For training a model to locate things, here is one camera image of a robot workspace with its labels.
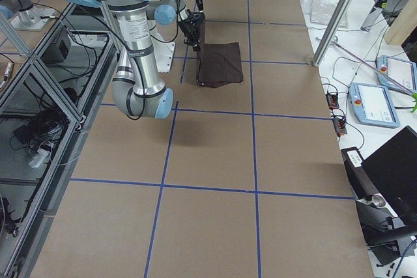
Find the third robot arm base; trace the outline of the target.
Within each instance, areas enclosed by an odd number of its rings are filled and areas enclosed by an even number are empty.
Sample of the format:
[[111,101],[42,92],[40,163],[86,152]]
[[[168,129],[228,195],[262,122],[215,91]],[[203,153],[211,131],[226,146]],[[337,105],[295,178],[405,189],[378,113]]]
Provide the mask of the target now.
[[53,8],[38,8],[32,0],[1,0],[1,13],[20,31],[41,31],[55,16]]

